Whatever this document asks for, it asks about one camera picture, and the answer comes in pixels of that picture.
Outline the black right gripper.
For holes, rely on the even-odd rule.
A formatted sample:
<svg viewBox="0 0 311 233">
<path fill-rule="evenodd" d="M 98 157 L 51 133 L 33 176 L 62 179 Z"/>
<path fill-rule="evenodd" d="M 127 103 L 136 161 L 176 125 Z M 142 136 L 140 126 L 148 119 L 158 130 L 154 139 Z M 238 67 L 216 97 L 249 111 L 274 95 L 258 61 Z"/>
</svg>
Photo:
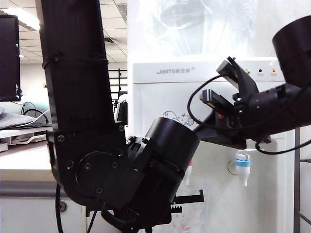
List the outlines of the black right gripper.
<svg viewBox="0 0 311 233">
<path fill-rule="evenodd" d="M 263 129 L 264 123 L 259 122 L 259 113 L 256 112 L 254 97 L 259 93 L 256 82 L 242 67 L 240 67 L 240 65 L 238 65 L 234 58 L 228 57 L 227 60 L 230 64 L 229 77 L 239 90 L 237 94 L 233 95 L 233 100 L 235 101 L 234 105 L 239 114 L 241 132 L 253 141 L 270 143 L 270 134 L 260 132 L 260 130 Z M 203 122 L 217 127 L 227 126 L 227 117 L 220 119 L 219 114 L 223 116 L 234 115 L 234 105 L 211 89 L 203 90 L 199 98 L 202 103 L 217 112 L 210 113 Z M 220 131 L 201 125 L 197 126 L 194 132 L 200 141 L 240 150 L 246 149 L 246 140 L 236 132 Z"/>
</svg>

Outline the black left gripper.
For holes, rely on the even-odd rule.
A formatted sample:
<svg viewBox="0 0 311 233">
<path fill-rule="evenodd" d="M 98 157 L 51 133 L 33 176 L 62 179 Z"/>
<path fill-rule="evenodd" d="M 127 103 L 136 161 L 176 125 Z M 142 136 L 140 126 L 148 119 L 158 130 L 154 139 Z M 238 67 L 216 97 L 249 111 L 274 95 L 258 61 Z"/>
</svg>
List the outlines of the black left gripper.
<svg viewBox="0 0 311 233">
<path fill-rule="evenodd" d="M 174 203 L 204 202 L 198 195 L 175 196 Z M 153 226 L 171 222 L 171 214 L 182 213 L 181 205 L 171 205 L 171 191 L 108 191 L 84 196 L 84 205 L 100 211 L 102 218 L 120 231 L 151 231 Z"/>
</svg>

